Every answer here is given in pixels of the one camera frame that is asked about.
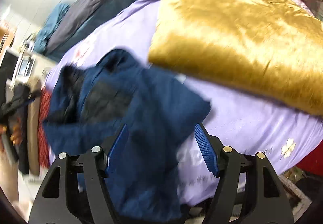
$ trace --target red textured cloth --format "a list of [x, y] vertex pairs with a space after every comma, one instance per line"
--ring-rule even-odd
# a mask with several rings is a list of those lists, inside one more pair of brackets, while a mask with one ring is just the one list
[[42, 126], [42, 121], [48, 116], [51, 97], [52, 94], [48, 91], [41, 91], [38, 120], [38, 160], [39, 165], [46, 168], [49, 168], [49, 146]]
[[323, 141], [297, 166], [304, 171], [323, 176]]

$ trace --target white flower print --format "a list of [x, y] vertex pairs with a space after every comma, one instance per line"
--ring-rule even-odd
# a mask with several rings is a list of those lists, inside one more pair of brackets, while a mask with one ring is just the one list
[[294, 139], [288, 138], [287, 144], [282, 148], [282, 156], [284, 156], [284, 158], [290, 157], [290, 154], [293, 152], [295, 145], [296, 143], [294, 143]]

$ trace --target gold fabric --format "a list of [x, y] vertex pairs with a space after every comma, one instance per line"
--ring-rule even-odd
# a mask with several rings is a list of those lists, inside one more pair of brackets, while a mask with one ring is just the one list
[[149, 61], [323, 115], [322, 23], [291, 0], [162, 0]]

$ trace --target yellow satin garment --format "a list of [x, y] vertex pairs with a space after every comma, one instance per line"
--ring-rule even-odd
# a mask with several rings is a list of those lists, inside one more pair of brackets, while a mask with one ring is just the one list
[[149, 61], [323, 115], [322, 23], [291, 0], [162, 0]]

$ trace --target beige fabric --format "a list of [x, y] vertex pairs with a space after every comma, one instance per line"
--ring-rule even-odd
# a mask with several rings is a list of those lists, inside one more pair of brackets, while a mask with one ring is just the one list
[[10, 202], [19, 200], [18, 163], [10, 165], [5, 151], [0, 152], [0, 186]]
[[[34, 92], [41, 90], [41, 81], [37, 77], [31, 77], [27, 85], [30, 91]], [[39, 175], [38, 162], [38, 116], [39, 116], [40, 98], [36, 98], [28, 106], [28, 121], [27, 121], [27, 140], [28, 140], [28, 160], [31, 174]]]

